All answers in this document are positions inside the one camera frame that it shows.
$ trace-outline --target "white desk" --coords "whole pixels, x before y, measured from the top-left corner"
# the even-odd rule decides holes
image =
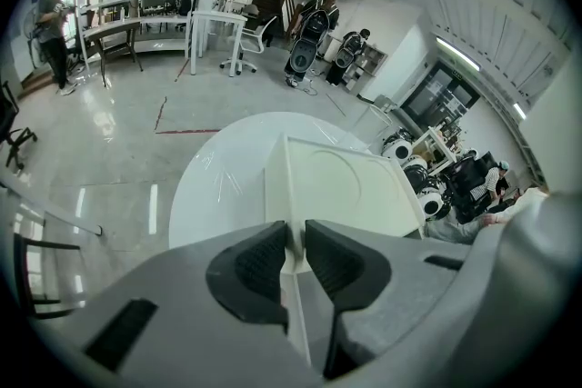
[[[266,161],[281,133],[336,144],[344,131],[304,114],[258,114],[230,124],[192,159],[170,214],[171,248],[265,222]]]
[[[438,135],[437,131],[435,131],[435,128],[433,128],[432,126],[429,126],[428,131],[426,131],[412,144],[413,152],[415,150],[415,147],[421,145],[427,139],[432,139],[435,145],[438,147],[438,149],[440,149],[440,151],[442,151],[442,153],[445,155],[445,159],[438,165],[433,166],[428,172],[428,174],[430,175],[439,174],[440,172],[445,170],[445,168],[447,168],[449,165],[454,164],[457,161],[456,156],[451,152],[451,150],[445,144],[445,141],[442,140],[442,138]]]
[[[190,74],[196,74],[196,44],[198,43],[198,25],[202,21],[202,31],[206,33],[206,21],[215,20],[224,23],[234,23],[236,28],[235,44],[233,47],[233,58],[230,64],[229,76],[235,75],[236,60],[238,59],[238,47],[240,45],[240,37],[243,33],[243,27],[246,23],[246,18],[242,15],[228,14],[225,12],[217,12],[216,10],[197,10],[192,12],[194,22],[192,23],[192,61],[190,62]],[[202,50],[204,48],[204,36],[200,38],[200,45],[198,47],[198,56],[202,57]]]

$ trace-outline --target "glossy tile floor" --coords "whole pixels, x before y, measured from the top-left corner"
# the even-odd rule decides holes
[[[51,85],[20,102],[14,128],[29,126],[39,137],[23,148],[20,180],[105,228],[105,236],[97,238],[45,226],[43,239],[85,248],[87,293],[167,249],[174,193],[190,160],[214,134],[206,131],[274,111],[310,114],[347,128],[366,108],[323,76],[312,84],[317,95],[287,87],[285,49],[250,55],[258,71],[234,78],[218,68],[228,57],[227,51],[209,51],[198,59],[194,76],[189,64],[181,73],[185,59],[179,53],[141,54],[143,73],[122,57],[106,67],[107,89],[94,65],[71,95],[58,95]],[[0,156],[5,160],[4,146]]]

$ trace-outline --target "black pants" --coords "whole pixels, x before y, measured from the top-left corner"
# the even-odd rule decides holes
[[[306,75],[306,72],[298,73],[293,69],[293,67],[291,66],[291,58],[289,58],[289,60],[287,60],[287,65],[285,65],[285,73],[288,73],[290,75],[294,75],[294,78],[296,79],[296,81],[303,81],[303,78]]]
[[[63,37],[56,37],[55,39],[49,39],[40,45],[48,59],[48,64],[51,65],[51,68],[53,69],[53,75],[55,76],[54,79],[58,84],[59,89],[63,89],[66,84],[67,51],[65,39]]]
[[[345,68],[340,68],[336,65],[336,62],[334,62],[331,64],[331,68],[327,72],[326,81],[331,85],[339,85],[342,82],[345,72]]]

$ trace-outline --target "sneaker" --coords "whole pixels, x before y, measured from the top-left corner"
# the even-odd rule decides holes
[[[287,78],[285,81],[290,87],[298,87],[297,81],[293,78]]]
[[[65,85],[65,87],[63,89],[61,89],[60,93],[61,93],[61,95],[70,95],[74,91],[75,91],[75,87],[74,86]]]

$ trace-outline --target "white office chair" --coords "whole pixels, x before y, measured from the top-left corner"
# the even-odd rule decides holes
[[[238,59],[236,60],[236,74],[240,75],[243,71],[243,66],[248,66],[251,69],[251,72],[256,72],[256,65],[248,62],[247,60],[243,60],[243,53],[244,52],[251,52],[252,54],[262,54],[265,51],[265,47],[263,46],[263,33],[266,29],[276,20],[276,16],[273,16],[266,25],[259,26],[255,31],[252,29],[243,29],[243,34],[240,38],[240,47],[238,50]],[[230,36],[228,41],[234,41],[235,37]],[[221,68],[224,68],[225,65],[228,65],[232,62],[232,58],[225,60],[222,64],[220,64]]]

